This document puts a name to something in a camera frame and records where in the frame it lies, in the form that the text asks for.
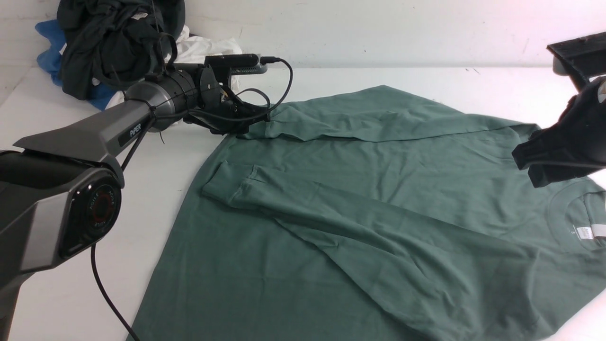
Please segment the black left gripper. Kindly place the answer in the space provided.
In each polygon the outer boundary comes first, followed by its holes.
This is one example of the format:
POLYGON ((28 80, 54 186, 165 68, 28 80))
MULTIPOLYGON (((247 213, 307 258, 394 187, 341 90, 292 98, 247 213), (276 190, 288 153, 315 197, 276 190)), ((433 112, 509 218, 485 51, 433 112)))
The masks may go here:
POLYGON ((246 134, 252 125, 270 121, 270 101, 260 90, 265 106, 245 103, 230 89, 221 85, 210 66, 199 64, 188 71, 196 87, 197 105, 190 108, 184 123, 204 127, 214 135, 246 134))

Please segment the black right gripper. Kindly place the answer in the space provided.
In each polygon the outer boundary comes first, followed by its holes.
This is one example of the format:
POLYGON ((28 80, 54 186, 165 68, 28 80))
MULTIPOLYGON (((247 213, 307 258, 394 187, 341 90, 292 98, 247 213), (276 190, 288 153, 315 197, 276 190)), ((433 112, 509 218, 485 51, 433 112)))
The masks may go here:
POLYGON ((582 178, 606 168, 605 78, 573 96, 554 125, 533 132, 512 152, 534 188, 582 178))

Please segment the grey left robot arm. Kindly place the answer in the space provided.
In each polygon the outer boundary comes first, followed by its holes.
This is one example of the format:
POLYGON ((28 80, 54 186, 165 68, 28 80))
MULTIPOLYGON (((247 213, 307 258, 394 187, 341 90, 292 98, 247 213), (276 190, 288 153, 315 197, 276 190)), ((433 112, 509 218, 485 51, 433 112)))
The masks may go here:
POLYGON ((149 130, 183 119, 215 134, 267 120, 210 65, 169 65, 130 86, 124 102, 72 125, 21 138, 1 152, 1 339, 24 281, 97 244, 117 221, 124 169, 149 130))

